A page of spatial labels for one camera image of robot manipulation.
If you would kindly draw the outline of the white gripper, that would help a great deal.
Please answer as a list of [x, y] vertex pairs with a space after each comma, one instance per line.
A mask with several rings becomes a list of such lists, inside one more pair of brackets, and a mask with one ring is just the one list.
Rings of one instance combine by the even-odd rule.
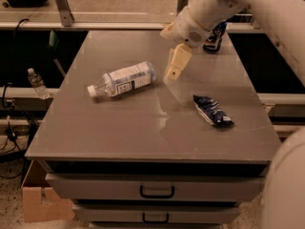
[[160, 32], [160, 35], [165, 39], [184, 43], [170, 49], [168, 65], [163, 77], [165, 84], [172, 84], [178, 79], [191, 60], [191, 48], [197, 48], [206, 40], [210, 35], [211, 28], [212, 19], [209, 7], [187, 6], [171, 24]]

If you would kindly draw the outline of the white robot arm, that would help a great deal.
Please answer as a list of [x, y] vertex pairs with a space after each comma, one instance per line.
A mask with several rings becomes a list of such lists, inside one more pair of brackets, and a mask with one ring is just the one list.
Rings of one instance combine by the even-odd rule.
[[[305, 85], [304, 0], [193, 0], [161, 35], [184, 56], [208, 38], [220, 22], [248, 9], [299, 81]], [[266, 176], [261, 229], [305, 229], [305, 128], [276, 151]]]

